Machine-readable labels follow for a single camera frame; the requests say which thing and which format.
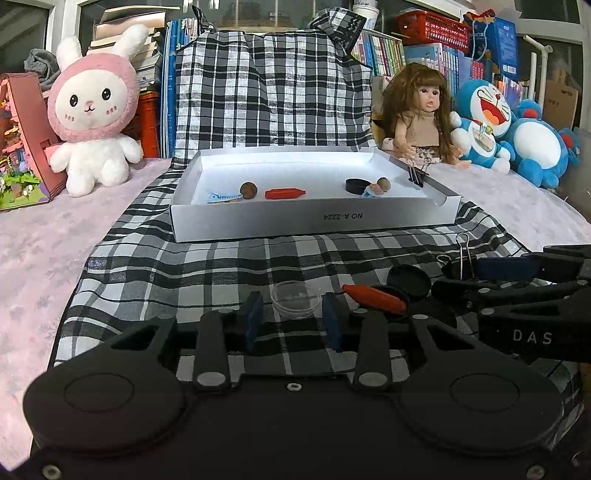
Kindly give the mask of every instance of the clear petri dish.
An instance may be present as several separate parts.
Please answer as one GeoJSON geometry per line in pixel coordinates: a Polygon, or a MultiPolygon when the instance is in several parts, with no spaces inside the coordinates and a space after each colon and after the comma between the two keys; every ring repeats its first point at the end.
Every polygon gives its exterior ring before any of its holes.
{"type": "Polygon", "coordinates": [[[314,316],[320,292],[305,282],[290,280],[271,287],[271,301],[279,315],[300,320],[314,316]]]}

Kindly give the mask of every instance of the checkered blanket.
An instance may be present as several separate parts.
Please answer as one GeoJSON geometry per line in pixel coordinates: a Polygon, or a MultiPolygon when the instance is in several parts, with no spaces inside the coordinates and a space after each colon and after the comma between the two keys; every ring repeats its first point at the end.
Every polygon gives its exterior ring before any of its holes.
{"type": "MultiPolygon", "coordinates": [[[[234,381],[243,372],[351,373],[356,354],[331,350],[321,319],[286,321],[274,313],[271,285],[303,280],[322,292],[340,293],[341,284],[385,283],[388,270],[402,263],[419,265],[435,279],[442,275],[436,256],[456,257],[461,232],[470,236],[476,255],[525,252],[473,203],[462,204],[453,226],[177,244],[168,205],[182,173],[171,169],[150,184],[91,253],[64,312],[52,362],[66,361],[137,321],[173,315],[179,322],[194,322],[212,309],[236,308],[258,290],[265,303],[264,320],[254,351],[230,352],[234,381]]],[[[460,317],[459,329],[476,333],[475,315],[460,317]]],[[[184,352],[179,365],[177,375],[183,380],[191,378],[190,355],[184,352]]],[[[392,351],[391,356],[394,380],[402,381],[408,376],[404,352],[392,351]]],[[[578,369],[543,359],[532,367],[562,392],[566,410],[560,437],[582,411],[578,369]]]]}
{"type": "Polygon", "coordinates": [[[365,23],[326,9],[308,30],[208,29],[177,53],[175,156],[267,145],[373,147],[371,70],[350,52],[365,23]]]}

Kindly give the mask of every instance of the pink bedsheet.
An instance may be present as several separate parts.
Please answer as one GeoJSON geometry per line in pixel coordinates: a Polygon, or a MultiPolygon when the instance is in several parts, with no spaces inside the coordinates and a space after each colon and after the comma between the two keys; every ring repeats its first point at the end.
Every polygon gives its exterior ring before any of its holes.
{"type": "MultiPolygon", "coordinates": [[[[86,258],[137,194],[168,167],[154,161],[129,182],[88,197],[0,212],[0,463],[27,456],[31,433],[22,396],[47,368],[62,311],[86,258]]],[[[591,243],[591,225],[558,197],[518,175],[436,165],[429,173],[481,206],[530,250],[591,243]]]]}
{"type": "Polygon", "coordinates": [[[92,248],[138,193],[168,168],[141,163],[129,181],[74,199],[0,212],[0,463],[27,458],[32,435],[22,414],[29,383],[47,368],[64,306],[92,248]]]}

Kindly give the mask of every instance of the white pipe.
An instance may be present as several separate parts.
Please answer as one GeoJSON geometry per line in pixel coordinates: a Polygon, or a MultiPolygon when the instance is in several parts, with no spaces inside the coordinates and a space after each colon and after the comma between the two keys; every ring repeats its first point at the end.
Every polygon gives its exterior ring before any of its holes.
{"type": "Polygon", "coordinates": [[[550,45],[543,46],[540,42],[535,41],[529,35],[524,35],[523,39],[532,44],[542,54],[542,64],[540,73],[540,93],[538,94],[538,105],[540,109],[544,109],[544,97],[546,94],[546,77],[548,75],[548,53],[552,53],[553,49],[550,45]]]}
{"type": "Polygon", "coordinates": [[[530,89],[527,91],[527,98],[529,100],[534,99],[535,95],[535,75],[538,69],[538,54],[536,52],[531,53],[530,61],[530,89]]]}

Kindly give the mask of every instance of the red basket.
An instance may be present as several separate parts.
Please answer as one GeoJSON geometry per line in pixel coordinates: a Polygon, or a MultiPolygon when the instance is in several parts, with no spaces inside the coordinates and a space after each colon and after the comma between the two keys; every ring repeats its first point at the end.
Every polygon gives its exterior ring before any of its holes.
{"type": "Polygon", "coordinates": [[[122,131],[123,134],[134,140],[139,140],[144,150],[144,158],[158,158],[160,156],[158,148],[159,106],[159,93],[142,93],[139,96],[135,117],[122,131]]]}
{"type": "Polygon", "coordinates": [[[468,53],[470,28],[451,18],[423,10],[413,10],[396,19],[404,45],[440,42],[448,47],[468,53]]]}

